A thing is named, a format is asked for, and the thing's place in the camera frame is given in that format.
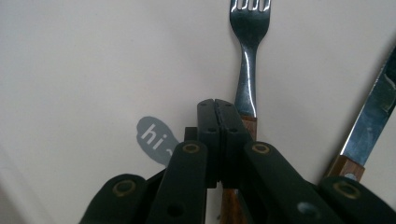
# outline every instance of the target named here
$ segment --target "wooden handle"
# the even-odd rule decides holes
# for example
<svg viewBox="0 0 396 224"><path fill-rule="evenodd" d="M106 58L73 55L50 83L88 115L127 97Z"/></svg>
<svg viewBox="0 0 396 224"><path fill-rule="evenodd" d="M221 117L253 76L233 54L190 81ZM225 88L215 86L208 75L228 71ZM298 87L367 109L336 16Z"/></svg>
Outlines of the wooden handle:
<svg viewBox="0 0 396 224"><path fill-rule="evenodd" d="M257 136L257 119L241 116L247 131L253 140ZM236 189L224 189L221 203L220 224L246 224L247 219L242 212Z"/></svg>
<svg viewBox="0 0 396 224"><path fill-rule="evenodd" d="M341 175L352 177L355 176L355 180L361 181L361 177L364 173L364 167L354 162L350 158L339 155L335 158L334 162L330 166L325 176Z"/></svg>

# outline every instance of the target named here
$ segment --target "knife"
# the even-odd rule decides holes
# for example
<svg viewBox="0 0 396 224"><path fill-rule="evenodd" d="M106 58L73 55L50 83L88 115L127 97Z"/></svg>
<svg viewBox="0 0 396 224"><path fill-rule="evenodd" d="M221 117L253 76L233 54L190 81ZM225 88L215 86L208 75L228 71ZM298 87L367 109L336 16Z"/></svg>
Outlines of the knife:
<svg viewBox="0 0 396 224"><path fill-rule="evenodd" d="M396 47L380 70L349 136L325 176L342 175L360 181L364 164L396 104Z"/></svg>

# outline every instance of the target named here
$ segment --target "silver fork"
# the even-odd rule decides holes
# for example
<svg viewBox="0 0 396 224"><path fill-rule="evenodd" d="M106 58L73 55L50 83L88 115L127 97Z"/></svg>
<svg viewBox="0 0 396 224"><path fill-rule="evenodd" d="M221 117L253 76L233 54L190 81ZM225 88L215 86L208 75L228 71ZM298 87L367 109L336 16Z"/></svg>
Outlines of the silver fork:
<svg viewBox="0 0 396 224"><path fill-rule="evenodd" d="M241 44L242 63L235 106L242 116L256 115L256 53L270 24L271 0L231 0L230 24Z"/></svg>

